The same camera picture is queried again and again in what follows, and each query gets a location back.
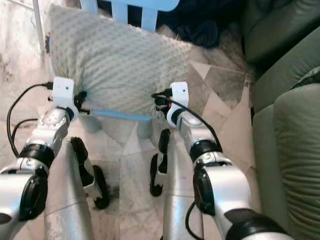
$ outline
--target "caster wheel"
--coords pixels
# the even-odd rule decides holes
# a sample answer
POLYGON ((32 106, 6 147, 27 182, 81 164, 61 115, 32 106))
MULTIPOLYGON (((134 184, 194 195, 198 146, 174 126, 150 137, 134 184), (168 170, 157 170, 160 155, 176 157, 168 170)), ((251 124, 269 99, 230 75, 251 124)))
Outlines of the caster wheel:
POLYGON ((98 186, 102 193, 102 198, 98 197, 96 200, 94 200, 94 205, 97 209, 105 209, 110 204, 110 198, 108 193, 108 186, 106 184, 104 173, 102 172, 101 168, 97 165, 93 165, 93 171, 94 171, 94 178, 98 183, 98 186))
POLYGON ((160 185, 155 186, 155 178, 158 171, 157 158, 158 158, 158 154, 155 154, 152 157, 151 165, 150 165, 150 177, 151 177, 150 193, 154 197, 159 197, 162 193, 162 188, 163 188, 163 186, 160 186, 160 185))

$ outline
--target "sofa armrest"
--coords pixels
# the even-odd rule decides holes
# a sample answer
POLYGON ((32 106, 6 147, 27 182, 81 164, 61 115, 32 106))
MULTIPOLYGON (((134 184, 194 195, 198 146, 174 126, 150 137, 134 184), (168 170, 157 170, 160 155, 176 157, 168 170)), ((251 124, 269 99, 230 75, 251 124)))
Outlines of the sofa armrest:
POLYGON ((267 12, 261 11, 256 0, 246 0, 241 14, 241 28, 244 39, 249 36, 249 33, 259 21, 261 21, 267 12))
POLYGON ((254 84, 252 102, 256 113, 273 104, 305 74, 320 66, 319 43, 320 27, 300 41, 254 84))
POLYGON ((274 63, 319 24, 319 0, 293 0, 275 7, 248 34, 244 32, 246 60, 250 64, 274 63))

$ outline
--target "tile floor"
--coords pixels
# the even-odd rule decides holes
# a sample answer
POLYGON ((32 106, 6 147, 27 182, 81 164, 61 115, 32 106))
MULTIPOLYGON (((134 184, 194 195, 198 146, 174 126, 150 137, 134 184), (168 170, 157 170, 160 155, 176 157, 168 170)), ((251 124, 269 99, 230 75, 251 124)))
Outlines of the tile floor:
MULTIPOLYGON (((40 0, 42 19, 50 3, 64 5, 63 0, 40 0)), ((48 81, 51 77, 46 58, 39 50, 33 14, 13 3, 0 0, 0 167, 15 159, 6 137, 7 109, 21 91, 31 83, 48 81)), ((186 81, 190 90, 190 108, 211 124, 224 152, 247 176, 252 191, 252 205, 260 209, 250 117, 250 87, 253 70, 244 62, 237 25, 231 24, 221 34, 220 46, 214 49, 193 47, 186 81)), ((12 125, 43 113, 49 106, 50 93, 35 89, 27 94, 12 114, 12 125)), ((105 119, 102 129, 114 119, 105 119)), ((34 124, 19 129, 16 144, 21 149, 34 124)), ((79 122, 69 136, 81 137, 94 164, 101 166, 110 186, 111 205, 106 210, 93 209, 88 201, 96 240, 158 240, 162 235, 164 199, 149 194, 149 167, 156 148, 150 140, 137 137, 137 124, 128 123, 122 132, 103 130, 85 132, 79 122)), ((43 215, 29 221, 15 240, 43 240, 43 215)), ((204 216, 205 239, 219 239, 213 220, 204 216)))

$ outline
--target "chair backrest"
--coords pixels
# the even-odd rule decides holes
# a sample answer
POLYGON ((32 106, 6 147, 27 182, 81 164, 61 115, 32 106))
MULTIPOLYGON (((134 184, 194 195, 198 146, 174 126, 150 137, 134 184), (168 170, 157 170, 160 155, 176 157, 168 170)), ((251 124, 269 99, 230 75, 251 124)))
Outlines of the chair backrest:
MULTIPOLYGON (((112 17, 118 21, 128 23, 128 5, 142 7, 141 28, 154 32, 156 30, 158 11, 171 11, 179 0, 110 0, 112 17)), ((97 0, 80 0, 81 8, 98 14, 97 0)))

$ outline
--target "pillow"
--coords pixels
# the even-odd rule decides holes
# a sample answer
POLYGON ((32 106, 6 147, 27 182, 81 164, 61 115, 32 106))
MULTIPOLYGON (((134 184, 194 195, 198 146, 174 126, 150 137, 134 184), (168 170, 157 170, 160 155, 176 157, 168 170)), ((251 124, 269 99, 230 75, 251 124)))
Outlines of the pillow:
POLYGON ((152 116, 151 94, 186 78, 188 43, 56 5, 49 20, 53 71, 93 108, 152 116))

